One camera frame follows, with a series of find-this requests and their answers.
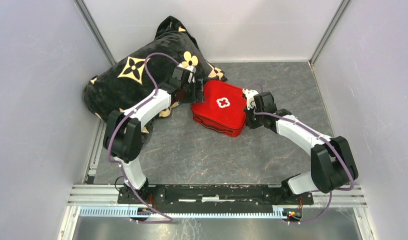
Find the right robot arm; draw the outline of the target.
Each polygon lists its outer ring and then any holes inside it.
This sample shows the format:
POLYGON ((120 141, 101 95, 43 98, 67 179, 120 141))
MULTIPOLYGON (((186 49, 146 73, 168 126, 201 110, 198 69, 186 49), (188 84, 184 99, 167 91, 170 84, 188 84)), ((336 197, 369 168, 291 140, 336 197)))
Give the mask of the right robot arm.
POLYGON ((250 129, 265 127, 283 136, 310 156, 311 169, 281 183, 280 196, 287 204, 295 203, 303 193, 333 190, 350 191, 358 178, 358 170, 349 145, 342 136, 322 134, 286 109, 278 109, 270 92, 243 89, 244 112, 250 129))

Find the red medicine kit case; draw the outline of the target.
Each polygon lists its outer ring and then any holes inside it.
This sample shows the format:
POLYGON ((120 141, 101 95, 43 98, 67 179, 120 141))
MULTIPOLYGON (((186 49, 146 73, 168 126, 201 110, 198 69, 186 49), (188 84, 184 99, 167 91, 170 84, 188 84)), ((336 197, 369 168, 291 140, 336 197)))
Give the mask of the red medicine kit case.
POLYGON ((205 101, 191 107, 193 120, 205 128, 237 137, 246 121, 246 99, 240 87, 212 79, 203 88, 205 101))

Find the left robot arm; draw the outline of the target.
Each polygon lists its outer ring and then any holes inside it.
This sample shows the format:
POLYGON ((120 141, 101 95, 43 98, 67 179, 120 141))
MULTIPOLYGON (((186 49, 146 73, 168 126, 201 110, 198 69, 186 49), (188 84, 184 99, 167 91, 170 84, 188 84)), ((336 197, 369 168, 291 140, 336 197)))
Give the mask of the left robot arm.
POLYGON ((107 120, 103 147, 107 159, 121 170, 124 185, 137 204, 148 200, 149 181, 137 159, 144 142, 142 129, 173 103, 204 102, 204 80, 196 77, 194 67, 176 66, 173 74, 159 84, 145 99, 127 110, 114 110, 107 120))

